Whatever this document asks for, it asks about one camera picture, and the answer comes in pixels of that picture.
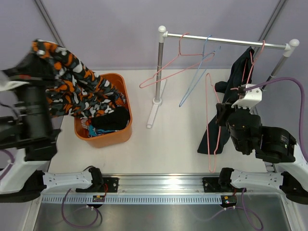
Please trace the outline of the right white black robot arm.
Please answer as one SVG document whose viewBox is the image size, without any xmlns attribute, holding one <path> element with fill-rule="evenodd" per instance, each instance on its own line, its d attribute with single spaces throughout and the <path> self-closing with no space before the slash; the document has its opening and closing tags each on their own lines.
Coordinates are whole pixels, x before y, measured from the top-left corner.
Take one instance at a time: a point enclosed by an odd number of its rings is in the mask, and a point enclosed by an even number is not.
<svg viewBox="0 0 308 231">
<path fill-rule="evenodd" d="M 236 151 L 255 153 L 257 159 L 279 165 L 283 172 L 249 173 L 223 168 L 218 186 L 223 191 L 254 189 L 285 194 L 302 205 L 308 203 L 308 163 L 296 139 L 285 129 L 263 126 L 261 118 L 248 109 L 233 108 L 231 103 L 217 103 L 216 121 L 225 126 Z"/>
</svg>

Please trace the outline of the black shorts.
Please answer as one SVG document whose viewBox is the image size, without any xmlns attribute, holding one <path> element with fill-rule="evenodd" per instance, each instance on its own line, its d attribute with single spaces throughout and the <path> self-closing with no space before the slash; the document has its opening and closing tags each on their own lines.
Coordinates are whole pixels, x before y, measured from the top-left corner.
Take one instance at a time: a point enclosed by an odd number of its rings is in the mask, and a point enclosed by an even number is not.
<svg viewBox="0 0 308 231">
<path fill-rule="evenodd" d="M 129 111 L 123 107 L 117 107 L 114 112 L 91 119 L 91 125 L 104 132 L 123 130 L 130 121 Z"/>
</svg>

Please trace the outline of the blue wire hanger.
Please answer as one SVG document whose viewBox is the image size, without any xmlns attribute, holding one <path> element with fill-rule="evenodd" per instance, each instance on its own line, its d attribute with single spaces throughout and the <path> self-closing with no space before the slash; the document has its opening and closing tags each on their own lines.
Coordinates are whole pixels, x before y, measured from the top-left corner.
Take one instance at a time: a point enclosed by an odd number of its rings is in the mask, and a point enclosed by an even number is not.
<svg viewBox="0 0 308 231">
<path fill-rule="evenodd" d="M 206 45 L 208 42 L 208 39 L 211 38 L 212 35 L 209 35 L 208 38 L 205 40 L 204 45 L 203 45 L 203 52 L 202 52 L 202 59 L 201 62 L 198 65 L 198 68 L 196 69 L 192 80 L 187 88 L 186 93 L 184 94 L 184 96 L 182 97 L 180 103 L 179 103 L 179 107 L 182 107 L 183 104 L 185 103 L 185 101 L 188 99 L 188 97 L 190 96 L 190 94 L 192 93 L 192 91 L 194 90 L 194 88 L 197 86 L 198 82 L 200 81 L 200 79 L 202 78 L 202 76 L 205 74 L 206 70 L 201 71 L 201 67 L 204 63 L 212 60 L 216 54 L 217 50 L 220 50 L 221 47 L 218 46 L 216 49 L 214 49 L 213 51 L 211 51 L 210 53 L 206 53 Z"/>
</svg>

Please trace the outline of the orange grey camouflage shorts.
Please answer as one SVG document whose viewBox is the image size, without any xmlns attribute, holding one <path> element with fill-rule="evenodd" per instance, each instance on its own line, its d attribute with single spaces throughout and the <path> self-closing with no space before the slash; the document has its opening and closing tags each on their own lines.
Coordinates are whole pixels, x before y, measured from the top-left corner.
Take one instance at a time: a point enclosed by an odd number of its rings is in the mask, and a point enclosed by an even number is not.
<svg viewBox="0 0 308 231">
<path fill-rule="evenodd" d="M 46 89 L 51 116 L 94 118 L 125 105 L 124 94 L 112 81 L 88 69 L 67 48 L 36 39 L 32 52 L 51 66 L 56 78 L 54 85 Z"/>
</svg>

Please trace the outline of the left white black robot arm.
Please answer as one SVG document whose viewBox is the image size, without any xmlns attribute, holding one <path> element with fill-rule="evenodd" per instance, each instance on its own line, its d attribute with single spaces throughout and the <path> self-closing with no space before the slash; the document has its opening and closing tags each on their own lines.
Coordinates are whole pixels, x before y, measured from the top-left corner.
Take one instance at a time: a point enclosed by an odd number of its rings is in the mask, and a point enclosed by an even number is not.
<svg viewBox="0 0 308 231">
<path fill-rule="evenodd" d="M 59 129 L 52 126 L 45 95 L 55 82 L 47 61 L 28 53 L 15 67 L 5 69 L 8 81 L 2 91 L 11 90 L 18 99 L 14 116 L 0 119 L 0 149 L 10 155 L 10 162 L 0 171 L 0 200 L 3 203 L 32 201 L 42 194 L 75 189 L 79 193 L 98 192 L 103 188 L 101 171 L 89 167 L 77 173 L 53 174 L 40 170 L 56 154 Z"/>
</svg>

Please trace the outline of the blue orange patterned shorts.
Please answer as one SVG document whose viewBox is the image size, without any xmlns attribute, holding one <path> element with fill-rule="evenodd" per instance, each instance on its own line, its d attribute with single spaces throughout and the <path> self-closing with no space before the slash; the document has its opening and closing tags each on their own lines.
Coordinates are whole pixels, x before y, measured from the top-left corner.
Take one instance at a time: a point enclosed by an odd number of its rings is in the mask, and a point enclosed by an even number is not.
<svg viewBox="0 0 308 231">
<path fill-rule="evenodd" d="M 127 99 L 126 99 L 125 95 L 122 92 L 120 92 L 120 93 L 117 93 L 113 97 L 113 102 L 114 102 L 116 108 L 119 107 L 119 106 L 125 107 L 125 105 L 127 103 Z M 86 130 L 86 134 L 89 138 L 97 137 L 97 136 L 100 136 L 100 135 L 105 135 L 105 134 L 109 134 L 109 133 L 113 133 L 113 132 L 117 132 L 117 131 L 104 132 L 103 130 L 95 129 L 91 125 L 91 119 L 81 119 L 82 128 Z"/>
</svg>

